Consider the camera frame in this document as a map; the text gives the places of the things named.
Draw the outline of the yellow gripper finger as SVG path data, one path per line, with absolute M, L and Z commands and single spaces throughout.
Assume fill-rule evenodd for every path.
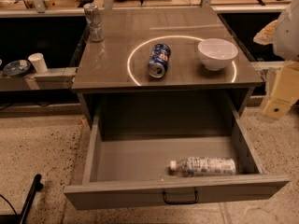
M 253 41 L 260 45 L 269 45 L 273 43 L 274 34 L 276 30 L 277 20 L 268 23 L 256 36 L 253 37 Z
M 299 100 L 299 62 L 287 61 L 270 68 L 266 77 L 266 96 L 261 104 L 263 120 L 274 122 L 286 115 Z

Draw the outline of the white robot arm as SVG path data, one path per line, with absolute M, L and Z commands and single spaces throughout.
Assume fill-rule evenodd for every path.
M 285 62 L 275 71 L 274 82 L 262 102 L 262 117 L 281 119 L 299 100 L 299 0 L 292 0 L 275 21 L 268 23 L 253 41 L 273 45 L 274 54 Z

